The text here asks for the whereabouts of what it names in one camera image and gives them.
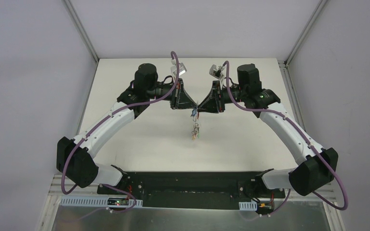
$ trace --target purple cable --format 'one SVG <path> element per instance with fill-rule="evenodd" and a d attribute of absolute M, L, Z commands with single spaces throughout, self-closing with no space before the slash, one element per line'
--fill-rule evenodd
<path fill-rule="evenodd" d="M 130 206 L 130 207 L 124 209 L 124 210 L 110 210 L 111 213 L 125 213 L 125 212 L 130 211 L 131 209 L 133 209 L 137 205 L 137 199 L 133 195 L 131 195 L 129 192 L 126 192 L 126 191 L 123 191 L 123 190 L 120 190 L 120 189 L 116 189 L 116 188 L 111 187 L 111 186 L 109 186 L 107 184 L 104 184 L 104 186 L 106 186 L 109 189 L 113 189 L 113 190 L 115 190 L 117 192 L 120 192 L 120 193 L 123 193 L 125 195 L 128 195 L 129 197 L 131 197 L 134 200 L 134 204 L 132 206 Z M 64 222 L 64 223 L 73 223 L 73 222 L 79 221 L 79 220 L 81 220 L 83 218 L 86 218 L 86 217 L 90 216 L 91 214 L 94 214 L 97 211 L 100 211 L 100 210 L 103 210 L 103 209 L 106 209 L 106 208 L 103 208 L 103 207 L 97 208 L 97 209 L 91 211 L 90 213 L 88 213 L 88 214 L 86 214 L 86 215 L 84 215 L 84 216 L 82 216 L 80 218 L 74 219 L 74 220 L 63 220 L 63 219 L 59 219 L 59 220 L 61 222 Z"/>
<path fill-rule="evenodd" d="M 289 189 L 289 191 L 287 192 L 286 198 L 284 198 L 283 203 L 281 203 L 281 205 L 279 207 L 277 207 L 273 212 L 269 213 L 270 215 L 272 215 L 275 212 L 277 212 L 279 209 L 281 209 L 286 204 L 287 200 L 289 199 L 290 192 L 291 192 L 291 189 Z"/>
<path fill-rule="evenodd" d="M 174 52 L 174 51 L 172 51 L 171 52 L 171 57 L 173 58 L 173 59 L 175 59 L 175 61 L 176 61 L 176 73 L 178 74 L 179 73 L 179 60 L 178 60 L 178 56 L 176 55 L 176 53 Z M 158 99 L 156 99 L 156 100 L 153 100 L 153 101 L 149 101 L 149 102 L 143 102 L 143 103 L 132 103 L 132 104 L 130 104 L 130 105 L 126 105 L 126 106 L 124 106 L 124 107 L 122 107 L 122 108 L 119 108 L 119 109 L 117 109 L 117 110 L 115 110 L 114 112 L 112 112 L 111 114 L 112 115 L 115 115 L 115 114 L 117 114 L 118 112 L 120 112 L 120 111 L 122 111 L 122 110 L 124 110 L 124 109 L 127 109 L 127 108 L 129 108 L 129 107 L 135 107 L 135 106 L 141 106 L 141 105 L 148 105 L 148 104 L 153 104 L 153 103 L 157 103 L 157 102 L 159 102 L 159 101 L 161 101 L 161 100 L 163 100 L 163 99 L 165 99 L 165 98 L 167 98 L 172 92 L 173 92 L 173 90 L 176 88 L 176 85 L 177 85 L 177 83 L 178 83 L 178 79 L 179 79 L 179 77 L 177 76 L 176 78 L 175 78 L 175 81 L 174 81 L 174 83 L 173 83 L 173 85 L 172 85 L 172 87 L 171 87 L 171 89 L 164 95 L 164 96 L 162 96 L 161 98 L 158 98 Z M 108 116 L 106 116 L 106 117 L 104 117 L 100 122 L 98 122 L 89 132 L 87 132 L 87 134 L 86 134 L 86 137 L 89 137 L 100 125 L 102 125 L 106 120 L 108 120 L 110 118 L 110 116 L 108 115 Z M 63 167 L 63 172 L 62 172 L 62 181 L 61 181 L 61 184 L 60 184 L 60 187 L 61 187 L 61 189 L 62 189 L 62 192 L 63 192 L 63 194 L 65 194 L 65 195 L 68 195 L 68 194 L 70 194 L 76 187 L 77 187 L 77 185 L 75 184 L 69 191 L 66 191 L 66 189 L 65 189 L 65 180 L 66 180 L 66 171 L 67 171 L 67 167 L 68 167 L 68 165 L 69 165 L 69 162 L 70 162 L 70 160 L 71 160 L 71 157 L 73 156 L 73 154 L 74 154 L 74 152 L 77 150 L 77 148 L 78 147 L 80 147 L 80 145 L 82 144 L 84 142 L 84 138 L 83 139 L 81 139 L 77 144 L 76 144 L 76 146 L 71 150 L 71 152 L 70 152 L 70 154 L 69 154 L 69 156 L 67 157 L 67 160 L 66 160 L 66 162 L 65 162 L 65 166 Z"/>
<path fill-rule="evenodd" d="M 276 115 L 279 115 L 279 116 L 281 116 L 283 118 L 285 117 L 285 115 L 283 113 L 278 112 L 278 111 L 275 111 L 275 110 L 269 110 L 269 109 L 250 109 L 250 108 L 245 108 L 245 107 L 240 106 L 236 102 L 236 100 L 233 98 L 233 95 L 232 95 L 232 92 L 231 92 L 230 86 L 229 86 L 229 61 L 225 61 L 222 66 L 225 66 L 225 65 L 226 65 L 226 89 L 227 89 L 227 93 L 229 94 L 230 100 L 233 102 L 233 104 L 236 107 L 242 109 L 243 111 L 248 111 L 248 112 L 271 112 L 271 113 L 274 113 Z M 318 153 L 318 151 L 316 150 L 316 148 L 313 145 L 310 145 L 311 144 L 310 140 L 305 136 L 305 134 L 301 131 L 301 129 L 290 118 L 286 117 L 285 120 L 288 121 L 294 127 L 294 129 L 297 130 L 297 132 L 305 140 L 305 142 L 307 143 L 307 145 L 310 146 L 311 150 L 313 150 L 313 152 L 318 156 L 318 158 L 321 160 L 321 162 L 327 167 L 327 169 L 335 177 L 335 179 L 337 180 L 338 185 L 340 186 L 341 192 L 343 193 L 344 205 L 342 207 L 338 207 L 335 204 L 333 204 L 330 201 L 328 201 L 323 196 L 321 196 L 320 194 L 318 194 L 317 192 L 313 192 L 313 193 L 316 196 L 318 196 L 321 200 L 323 200 L 325 203 L 327 203 L 330 206 L 332 206 L 333 208 L 338 209 L 338 210 L 346 210 L 348 208 L 348 196 L 347 196 L 347 192 L 345 190 L 344 184 L 341 181 L 340 177 L 337 175 L 337 173 L 335 173 L 334 169 L 331 168 L 331 166 L 327 163 L 327 161 L 325 161 L 325 159 L 320 155 L 320 153 Z"/>

